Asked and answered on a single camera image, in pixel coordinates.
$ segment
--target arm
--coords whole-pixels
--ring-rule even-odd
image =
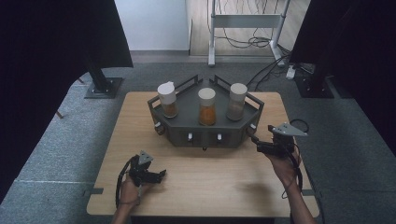
[[[144,194],[152,184],[145,184],[142,187],[142,194]],[[112,224],[124,224],[130,216],[132,210],[139,202],[138,188],[134,185],[131,177],[126,175],[126,179],[122,182],[120,193],[120,204],[117,211],[114,213]]]
[[[273,164],[274,171],[288,194],[290,211],[294,222],[296,224],[316,223],[304,202],[303,196],[301,195],[296,182],[296,174],[290,159],[280,159],[270,155],[266,156]]]

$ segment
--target hexagonal tray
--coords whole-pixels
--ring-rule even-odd
[[[230,87],[230,83],[217,76],[214,80],[198,80],[198,76],[194,76],[184,81],[176,86],[176,90],[180,90],[177,93],[178,114],[171,119],[163,115],[159,96],[152,98],[148,107],[157,133],[165,133],[176,147],[238,147],[247,138],[246,128],[250,124],[258,125],[264,102],[247,93],[247,98],[258,108],[245,102],[244,117],[238,121],[230,120],[226,117]],[[212,126],[201,125],[198,121],[198,91],[202,88],[212,88],[216,92],[216,123]]]

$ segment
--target forearm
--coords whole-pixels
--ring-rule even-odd
[[[288,200],[290,204],[290,211],[294,220],[294,223],[316,223],[314,218],[306,206],[303,196],[301,195],[300,189],[295,181],[286,188],[288,194]]]
[[[134,208],[131,204],[120,204],[117,208],[116,213],[114,214],[112,224],[125,224],[126,220],[131,214],[132,209]]]

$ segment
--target black stand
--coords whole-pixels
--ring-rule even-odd
[[[83,52],[84,63],[92,77],[85,99],[114,99],[122,83],[122,77],[105,77],[101,68],[96,67],[90,54]]]
[[[345,15],[336,25],[332,32],[332,38],[324,52],[320,55],[317,67],[311,77],[295,77],[297,88],[304,98],[334,98],[329,86],[326,83],[326,75],[330,68],[330,59],[334,49],[347,25],[352,20],[354,13],[361,5],[361,0],[354,0]]]

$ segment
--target white wall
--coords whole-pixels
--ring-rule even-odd
[[[186,0],[115,0],[129,50],[188,50]]]

